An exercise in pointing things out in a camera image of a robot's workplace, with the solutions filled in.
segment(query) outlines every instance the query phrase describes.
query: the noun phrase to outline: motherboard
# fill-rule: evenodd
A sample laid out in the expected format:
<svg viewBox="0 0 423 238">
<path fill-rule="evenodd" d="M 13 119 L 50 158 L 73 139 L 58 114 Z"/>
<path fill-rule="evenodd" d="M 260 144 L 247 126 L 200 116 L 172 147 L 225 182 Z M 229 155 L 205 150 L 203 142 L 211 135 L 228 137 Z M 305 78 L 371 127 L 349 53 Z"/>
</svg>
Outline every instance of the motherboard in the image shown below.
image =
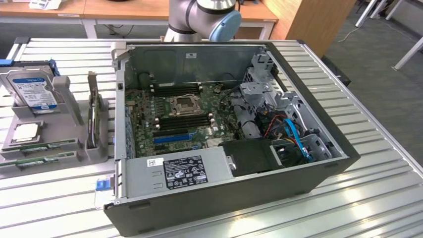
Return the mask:
<svg viewBox="0 0 423 238">
<path fill-rule="evenodd" d="M 126 90 L 136 157 L 216 147 L 241 139 L 233 107 L 219 83 Z"/>
</svg>

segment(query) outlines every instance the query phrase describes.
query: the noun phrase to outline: green circuit board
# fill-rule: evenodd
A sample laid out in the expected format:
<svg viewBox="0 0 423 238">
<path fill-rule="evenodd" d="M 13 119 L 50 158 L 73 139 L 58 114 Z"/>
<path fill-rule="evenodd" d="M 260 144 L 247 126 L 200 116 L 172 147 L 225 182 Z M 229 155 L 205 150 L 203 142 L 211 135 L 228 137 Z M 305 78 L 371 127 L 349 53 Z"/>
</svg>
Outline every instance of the green circuit board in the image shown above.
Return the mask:
<svg viewBox="0 0 423 238">
<path fill-rule="evenodd" d="M 185 128 L 191 140 L 156 144 L 153 143 L 153 132 L 159 131 L 159 129 L 156 128 L 157 122 L 155 119 L 173 117 L 169 102 L 172 97 L 157 97 L 144 90 L 125 91 L 125 104 L 130 110 L 137 158 L 205 148 L 205 142 L 212 138 L 221 138 L 223 141 L 233 140 L 233 128 L 237 127 L 235 113 L 229 108 L 217 109 L 220 98 L 228 90 L 221 90 L 217 94 L 213 91 L 215 87 L 215 84 L 204 84 L 200 95 L 196 95 L 200 107 L 197 113 L 201 115 L 212 113 L 212 124 Z M 240 130 L 235 133 L 237 133 L 239 138 L 244 137 Z"/>
</svg>

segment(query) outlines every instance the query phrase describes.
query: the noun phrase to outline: gray carpet floor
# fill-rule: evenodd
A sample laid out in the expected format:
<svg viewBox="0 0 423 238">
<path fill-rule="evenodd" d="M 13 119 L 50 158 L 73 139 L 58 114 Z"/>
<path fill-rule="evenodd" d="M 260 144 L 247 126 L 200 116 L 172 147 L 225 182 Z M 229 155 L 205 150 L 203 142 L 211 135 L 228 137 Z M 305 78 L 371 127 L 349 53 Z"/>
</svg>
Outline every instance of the gray carpet floor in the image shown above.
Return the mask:
<svg viewBox="0 0 423 238">
<path fill-rule="evenodd" d="M 325 56 L 349 77 L 349 90 L 388 129 L 416 161 L 423 165 L 423 54 L 417 53 L 400 71 L 391 66 L 399 61 L 417 40 L 397 26 L 380 19 L 368 19 L 361 28 L 341 43 L 337 41 L 355 29 L 359 15 L 351 12 Z M 121 35 L 129 26 L 116 29 Z M 134 26 L 126 38 L 157 38 L 165 26 Z M 96 26 L 98 38 L 109 35 Z M 0 58 L 6 56 L 17 36 L 33 38 L 85 38 L 80 25 L 0 24 Z"/>
</svg>

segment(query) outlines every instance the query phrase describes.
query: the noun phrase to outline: slatted aluminum table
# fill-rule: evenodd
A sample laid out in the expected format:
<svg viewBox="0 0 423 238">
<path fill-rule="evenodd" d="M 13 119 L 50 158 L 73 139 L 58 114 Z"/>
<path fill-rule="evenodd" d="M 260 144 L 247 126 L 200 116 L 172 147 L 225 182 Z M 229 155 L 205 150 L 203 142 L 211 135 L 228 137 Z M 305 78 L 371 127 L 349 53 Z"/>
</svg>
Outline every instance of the slatted aluminum table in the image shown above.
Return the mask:
<svg viewBox="0 0 423 238">
<path fill-rule="evenodd" d="M 423 237 L 421 167 L 381 127 L 309 48 L 273 41 L 341 132 L 361 154 L 359 161 L 311 193 L 138 235 L 140 238 Z M 8 58 L 57 61 L 70 78 L 77 100 L 88 96 L 88 71 L 100 75 L 109 100 L 109 156 L 97 165 L 0 180 L 0 237 L 118 237 L 93 206 L 97 178 L 113 172 L 114 74 L 110 41 L 30 39 Z M 12 98 L 0 89 L 0 139 L 4 140 Z"/>
</svg>

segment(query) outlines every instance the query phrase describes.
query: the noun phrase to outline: power supply label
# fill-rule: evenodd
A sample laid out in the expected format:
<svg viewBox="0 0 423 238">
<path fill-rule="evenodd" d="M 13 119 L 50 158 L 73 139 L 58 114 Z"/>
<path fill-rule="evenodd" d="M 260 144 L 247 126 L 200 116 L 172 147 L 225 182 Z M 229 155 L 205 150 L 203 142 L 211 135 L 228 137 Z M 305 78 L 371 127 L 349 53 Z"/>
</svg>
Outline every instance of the power supply label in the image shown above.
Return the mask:
<svg viewBox="0 0 423 238">
<path fill-rule="evenodd" d="M 165 186 L 176 189 L 208 182 L 201 157 L 163 161 Z"/>
<path fill-rule="evenodd" d="M 17 78 L 12 81 L 29 107 L 45 110 L 57 106 L 53 94 L 45 88 L 46 82 L 44 78 Z"/>
</svg>

